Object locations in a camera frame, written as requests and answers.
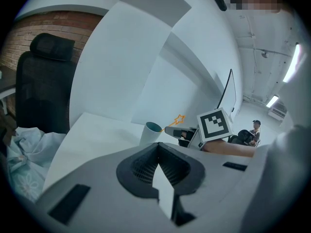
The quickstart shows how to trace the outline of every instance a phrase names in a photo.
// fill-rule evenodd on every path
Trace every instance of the air conditioner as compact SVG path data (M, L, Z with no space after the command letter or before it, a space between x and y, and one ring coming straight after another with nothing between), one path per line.
M281 101L277 101L268 112L268 115L276 120L283 121L287 113L285 105Z

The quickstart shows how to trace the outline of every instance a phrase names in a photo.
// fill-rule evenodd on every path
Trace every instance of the red brick wall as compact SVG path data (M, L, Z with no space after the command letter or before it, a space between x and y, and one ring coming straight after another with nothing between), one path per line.
M29 51L31 41L40 33L50 33L75 41L72 61L77 63L80 54L95 27L103 16L52 11L36 14L17 21L9 32L0 52L0 65L14 70L22 53ZM15 115L15 96L7 98L8 110Z

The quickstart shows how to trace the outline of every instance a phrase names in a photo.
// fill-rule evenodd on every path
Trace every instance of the black and white fiducial marker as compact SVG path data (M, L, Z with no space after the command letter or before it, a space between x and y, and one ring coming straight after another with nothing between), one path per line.
M203 141L212 141L233 135L232 127L223 108L197 116Z

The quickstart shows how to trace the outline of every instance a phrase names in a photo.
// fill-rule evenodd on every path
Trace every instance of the floral fabric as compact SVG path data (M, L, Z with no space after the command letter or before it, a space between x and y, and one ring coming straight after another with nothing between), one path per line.
M7 147L7 163L13 190L35 202L43 188L49 167L65 134L38 128L17 128Z

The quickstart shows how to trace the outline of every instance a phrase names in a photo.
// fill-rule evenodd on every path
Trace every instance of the white cup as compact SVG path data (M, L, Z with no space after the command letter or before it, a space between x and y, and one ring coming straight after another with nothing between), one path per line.
M146 122L139 145L154 143L161 134L162 128L154 122Z

